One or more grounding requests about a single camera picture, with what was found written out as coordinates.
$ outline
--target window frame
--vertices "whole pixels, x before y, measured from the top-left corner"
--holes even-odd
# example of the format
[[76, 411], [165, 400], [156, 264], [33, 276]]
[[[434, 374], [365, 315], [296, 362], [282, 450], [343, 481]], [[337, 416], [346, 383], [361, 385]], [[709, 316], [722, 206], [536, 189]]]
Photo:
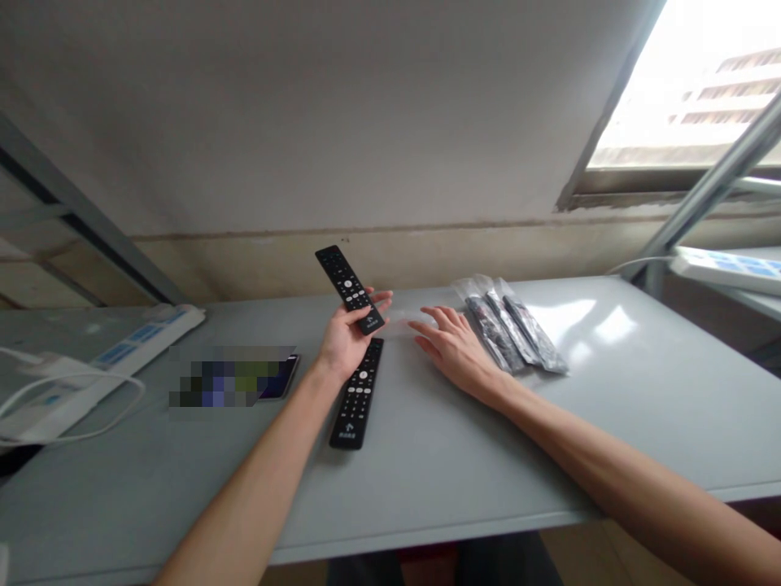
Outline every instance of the window frame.
[[[640, 29], [618, 73], [616, 83], [608, 96], [602, 115], [586, 143], [572, 174], [561, 191], [554, 212], [571, 212], [579, 208], [632, 208], [645, 204], [679, 203], [686, 193], [713, 166], [678, 168], [594, 168], [588, 164], [596, 151], [602, 134], [608, 126], [621, 96], [629, 84], [635, 65], [656, 26], [665, 0], [657, 0], [648, 19]], [[781, 181], [781, 166], [761, 166], [752, 171], [753, 177]], [[766, 196], [735, 190], [730, 201], [765, 201]]]

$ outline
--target wall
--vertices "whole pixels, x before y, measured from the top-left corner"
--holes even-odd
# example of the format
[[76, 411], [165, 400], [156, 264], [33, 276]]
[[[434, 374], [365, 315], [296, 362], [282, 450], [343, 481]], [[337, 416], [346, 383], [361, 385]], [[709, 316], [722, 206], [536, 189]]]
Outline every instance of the wall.
[[4, 2], [3, 106], [131, 235], [539, 219], [654, 4]]
[[[657, 4], [10, 1], [0, 107], [199, 301], [327, 291], [312, 251], [333, 242], [380, 286], [594, 273], [669, 212], [552, 211]], [[779, 211], [700, 239], [778, 243]], [[7, 240], [107, 303], [143, 301], [43, 232]], [[0, 292], [62, 304], [15, 260]]]

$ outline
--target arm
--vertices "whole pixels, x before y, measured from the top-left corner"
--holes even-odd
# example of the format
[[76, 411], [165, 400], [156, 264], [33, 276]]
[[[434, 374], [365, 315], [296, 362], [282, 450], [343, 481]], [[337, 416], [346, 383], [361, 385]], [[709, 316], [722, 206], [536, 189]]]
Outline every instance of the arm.
[[466, 318], [423, 308], [438, 329], [410, 325], [458, 387], [496, 409], [640, 543], [698, 584], [781, 584], [781, 541], [695, 484], [499, 370]]
[[[391, 295], [373, 296], [375, 303], [385, 301], [381, 311], [391, 304]], [[155, 586], [260, 582], [325, 417], [369, 345], [371, 336], [355, 325], [369, 310], [348, 313], [342, 306], [336, 311], [312, 368], [168, 559]]]

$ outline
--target window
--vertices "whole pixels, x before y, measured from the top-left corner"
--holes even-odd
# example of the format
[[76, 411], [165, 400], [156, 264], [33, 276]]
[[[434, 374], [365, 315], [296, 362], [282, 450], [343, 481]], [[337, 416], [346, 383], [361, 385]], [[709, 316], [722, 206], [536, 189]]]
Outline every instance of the window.
[[[557, 208], [681, 199], [781, 91], [778, 22], [779, 0], [667, 0]], [[781, 146], [762, 166], [781, 177]]]

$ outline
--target hand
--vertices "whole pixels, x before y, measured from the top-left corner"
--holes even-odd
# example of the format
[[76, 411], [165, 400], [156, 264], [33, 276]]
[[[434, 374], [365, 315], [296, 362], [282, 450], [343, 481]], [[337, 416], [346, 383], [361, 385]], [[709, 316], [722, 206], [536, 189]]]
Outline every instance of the hand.
[[439, 328], [410, 321], [409, 326], [423, 334], [415, 337], [417, 345], [462, 391], [498, 408], [500, 381], [508, 375], [486, 354], [466, 316], [449, 307], [421, 308], [421, 311], [432, 316]]
[[[369, 294], [374, 291], [372, 287], [365, 287], [365, 290]], [[391, 306], [392, 296], [393, 291], [382, 291], [371, 295], [371, 299], [379, 312], [384, 313]], [[342, 382], [350, 378], [350, 375], [356, 371], [360, 361], [364, 358], [366, 348], [369, 347], [369, 342], [382, 329], [375, 330], [368, 336], [360, 331], [356, 322], [362, 317], [368, 316], [370, 311], [370, 305], [351, 312], [347, 311], [344, 304], [339, 305], [336, 313], [328, 322], [328, 327], [325, 328], [323, 344], [320, 346], [317, 361], [337, 374]]]

